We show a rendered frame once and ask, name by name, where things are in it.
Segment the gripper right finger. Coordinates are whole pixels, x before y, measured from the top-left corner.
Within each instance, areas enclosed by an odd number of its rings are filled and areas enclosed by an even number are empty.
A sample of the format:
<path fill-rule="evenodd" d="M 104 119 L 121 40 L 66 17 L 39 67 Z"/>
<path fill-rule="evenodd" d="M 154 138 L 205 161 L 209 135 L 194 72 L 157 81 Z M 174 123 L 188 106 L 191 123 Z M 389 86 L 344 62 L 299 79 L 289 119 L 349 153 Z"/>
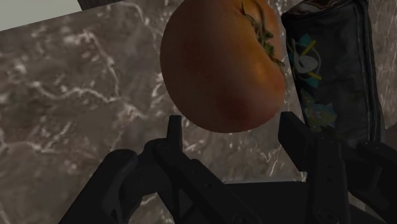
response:
<path fill-rule="evenodd" d="M 397 224 L 397 151 L 384 143 L 351 148 L 313 133 L 293 112 L 280 115 L 278 140 L 296 168 L 307 173 L 305 224 L 353 224 L 348 195 Z"/>

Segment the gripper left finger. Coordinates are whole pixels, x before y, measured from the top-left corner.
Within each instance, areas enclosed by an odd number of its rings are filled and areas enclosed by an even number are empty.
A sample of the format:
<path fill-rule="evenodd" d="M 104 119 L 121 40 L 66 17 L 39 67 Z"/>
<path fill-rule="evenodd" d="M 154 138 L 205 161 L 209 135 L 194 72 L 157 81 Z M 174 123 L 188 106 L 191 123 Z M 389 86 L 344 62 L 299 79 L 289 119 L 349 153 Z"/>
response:
<path fill-rule="evenodd" d="M 128 224 L 152 193 L 175 224 L 263 224 L 206 166 L 185 155 L 179 115 L 170 116 L 166 137 L 147 142 L 141 154 L 108 153 L 59 224 Z"/>

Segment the black pouch with colourful print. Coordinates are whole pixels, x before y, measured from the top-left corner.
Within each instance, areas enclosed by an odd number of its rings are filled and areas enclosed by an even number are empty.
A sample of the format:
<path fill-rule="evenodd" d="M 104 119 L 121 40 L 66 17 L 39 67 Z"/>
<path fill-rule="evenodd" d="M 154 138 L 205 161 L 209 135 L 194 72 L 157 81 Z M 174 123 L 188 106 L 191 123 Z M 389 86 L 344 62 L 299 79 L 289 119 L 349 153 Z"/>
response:
<path fill-rule="evenodd" d="M 281 19 L 305 124 L 352 147 L 383 142 L 368 0 L 303 0 Z"/>

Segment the red tomato with green stem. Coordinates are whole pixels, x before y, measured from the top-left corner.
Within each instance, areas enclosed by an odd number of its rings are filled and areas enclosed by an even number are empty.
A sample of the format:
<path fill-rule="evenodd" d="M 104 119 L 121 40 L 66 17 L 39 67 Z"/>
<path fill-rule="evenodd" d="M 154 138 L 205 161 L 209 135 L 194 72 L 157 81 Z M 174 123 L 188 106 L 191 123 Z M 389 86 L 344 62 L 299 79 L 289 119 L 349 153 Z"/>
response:
<path fill-rule="evenodd" d="M 259 127 L 282 108 L 281 58 L 267 0 L 183 0 L 160 47 L 173 103 L 195 125 L 220 133 Z"/>

